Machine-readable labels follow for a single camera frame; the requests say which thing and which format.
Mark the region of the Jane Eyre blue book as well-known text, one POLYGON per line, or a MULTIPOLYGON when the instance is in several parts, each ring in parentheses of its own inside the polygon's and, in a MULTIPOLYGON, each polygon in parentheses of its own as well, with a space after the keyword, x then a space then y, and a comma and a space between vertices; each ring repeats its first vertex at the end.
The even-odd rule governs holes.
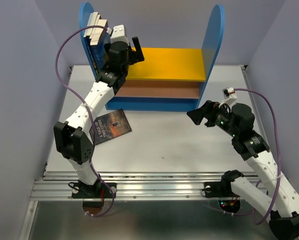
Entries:
POLYGON ((101 44, 101 47, 100 49, 102 50, 102 57, 103 57, 103 64, 102 64, 102 67, 104 66, 105 64, 105 44, 107 43, 108 39, 109 39, 109 34, 107 33, 107 30, 103 28, 103 31, 102 31, 102 35, 101 35, 101 38, 99 39, 99 42, 101 44))

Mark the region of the Three Days To See book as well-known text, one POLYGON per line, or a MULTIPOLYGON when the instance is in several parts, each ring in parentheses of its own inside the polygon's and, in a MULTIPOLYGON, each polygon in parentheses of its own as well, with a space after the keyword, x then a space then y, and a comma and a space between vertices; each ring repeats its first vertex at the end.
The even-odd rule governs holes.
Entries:
POLYGON ((102 37, 102 32, 103 32, 102 28, 96 27, 95 33, 90 42, 91 50, 95 57, 97 69, 99 71, 101 70, 103 64, 102 50, 100 49, 101 47, 100 38, 102 37))

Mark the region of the Nineteen Eighty-Four book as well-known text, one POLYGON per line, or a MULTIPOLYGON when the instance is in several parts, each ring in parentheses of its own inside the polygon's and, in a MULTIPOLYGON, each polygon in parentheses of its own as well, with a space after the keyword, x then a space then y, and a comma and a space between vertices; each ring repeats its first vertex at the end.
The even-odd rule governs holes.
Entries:
MULTIPOLYGON (((97 26, 100 17, 101 17, 101 15, 98 12, 93 12, 90 25, 91 26, 97 26)), ((90 50, 92 64, 93 64, 95 72, 98 73, 98 67, 97 67, 96 59, 94 57, 94 54, 93 54, 93 51, 92 51, 92 47, 90 46, 91 41, 92 41, 92 39, 94 37, 95 31, 96 31, 96 28, 92 28, 91 30, 89 30, 87 36, 88 36, 88 47, 89 47, 89 50, 90 50)))

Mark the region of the A Tale Of Two Cities book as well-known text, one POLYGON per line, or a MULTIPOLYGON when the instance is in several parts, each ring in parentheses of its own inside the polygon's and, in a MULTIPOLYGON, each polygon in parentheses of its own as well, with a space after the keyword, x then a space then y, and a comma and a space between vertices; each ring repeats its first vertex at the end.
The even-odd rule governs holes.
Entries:
POLYGON ((96 146, 132 132, 123 109, 118 109, 97 117, 94 120, 94 124, 96 136, 94 136, 93 128, 89 132, 92 140, 95 140, 94 143, 96 146))

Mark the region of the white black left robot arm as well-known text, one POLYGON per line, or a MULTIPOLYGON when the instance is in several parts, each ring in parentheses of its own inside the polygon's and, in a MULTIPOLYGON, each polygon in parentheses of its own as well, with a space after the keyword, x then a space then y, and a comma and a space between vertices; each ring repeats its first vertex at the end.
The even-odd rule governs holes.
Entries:
POLYGON ((104 186, 92 163, 98 133, 95 119, 126 82, 129 67, 145 60, 138 37, 132 43, 133 47, 124 41, 105 44, 106 61, 88 95, 71 116, 53 128, 56 150, 78 176, 72 189, 89 197, 99 195, 104 186))

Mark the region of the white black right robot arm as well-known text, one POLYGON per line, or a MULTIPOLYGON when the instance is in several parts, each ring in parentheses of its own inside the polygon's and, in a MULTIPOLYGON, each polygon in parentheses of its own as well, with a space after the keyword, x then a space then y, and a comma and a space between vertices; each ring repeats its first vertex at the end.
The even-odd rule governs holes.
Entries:
POLYGON ((233 107, 221 106, 219 102, 208 100, 186 114, 195 125, 206 119, 206 127, 217 126, 229 134, 234 150, 254 170, 268 191, 268 194, 263 193, 240 171, 229 170, 220 181, 204 183, 205 197, 242 197, 262 216, 269 212, 266 221, 277 239, 299 237, 299 195, 279 171, 278 162, 266 141, 254 130, 255 115, 251 108, 242 103, 233 107))

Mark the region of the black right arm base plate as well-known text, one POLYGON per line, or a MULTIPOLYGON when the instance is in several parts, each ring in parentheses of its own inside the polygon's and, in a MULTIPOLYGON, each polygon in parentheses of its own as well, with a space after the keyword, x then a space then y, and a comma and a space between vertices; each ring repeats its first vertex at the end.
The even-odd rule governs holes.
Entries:
POLYGON ((221 181, 205 182, 201 191, 206 198, 232 198, 236 196, 232 192, 231 185, 229 183, 222 183, 221 181))

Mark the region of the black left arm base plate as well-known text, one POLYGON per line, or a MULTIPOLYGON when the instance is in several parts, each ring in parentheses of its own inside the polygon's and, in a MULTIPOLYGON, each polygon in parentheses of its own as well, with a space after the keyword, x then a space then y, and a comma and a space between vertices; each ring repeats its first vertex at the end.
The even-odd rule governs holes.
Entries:
POLYGON ((87 185, 81 181, 69 182, 68 186, 72 190, 71 197, 73 199, 111 199, 113 196, 116 197, 117 184, 110 182, 108 186, 112 189, 111 191, 104 183, 97 181, 94 185, 87 185))

